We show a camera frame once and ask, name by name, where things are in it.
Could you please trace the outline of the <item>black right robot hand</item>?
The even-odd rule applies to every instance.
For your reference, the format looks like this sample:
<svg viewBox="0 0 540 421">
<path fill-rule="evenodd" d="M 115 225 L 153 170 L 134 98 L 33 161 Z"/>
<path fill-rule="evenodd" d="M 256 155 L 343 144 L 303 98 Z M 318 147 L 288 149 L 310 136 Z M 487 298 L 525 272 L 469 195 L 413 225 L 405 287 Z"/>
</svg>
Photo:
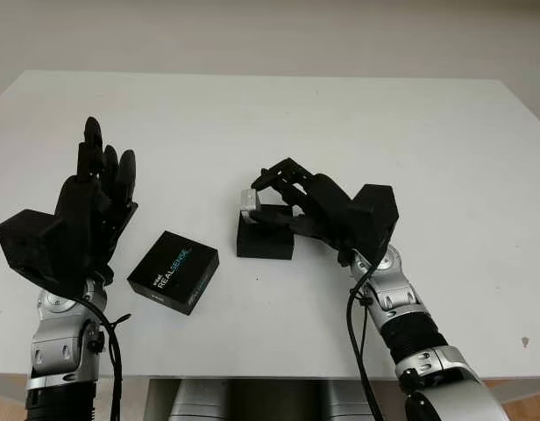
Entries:
<svg viewBox="0 0 540 421">
<path fill-rule="evenodd" d="M 291 158 L 260 170 L 251 188 L 261 191 L 271 188 L 280 193 L 289 206 L 302 213 L 286 216 L 270 210 L 253 210 L 250 217 L 267 225 L 287 228 L 294 234 L 319 239 L 337 250 L 337 262 L 342 267 L 352 264 L 354 252 L 344 217 L 351 198 L 323 174 L 312 174 Z"/>
</svg>

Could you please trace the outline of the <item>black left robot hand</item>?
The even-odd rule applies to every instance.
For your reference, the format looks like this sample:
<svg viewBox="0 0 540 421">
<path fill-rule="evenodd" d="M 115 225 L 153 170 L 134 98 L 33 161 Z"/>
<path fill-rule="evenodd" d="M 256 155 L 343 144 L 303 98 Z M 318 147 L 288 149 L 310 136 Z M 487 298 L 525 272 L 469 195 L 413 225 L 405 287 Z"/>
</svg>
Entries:
<svg viewBox="0 0 540 421">
<path fill-rule="evenodd" d="M 98 120 L 87 118 L 76 174 L 64 182 L 55 215 L 69 227 L 84 274 L 101 277 L 105 285 L 113 283 L 110 259 L 138 208 L 135 181 L 135 153 L 128 149 L 117 155 L 113 146 L 103 144 Z"/>
</svg>

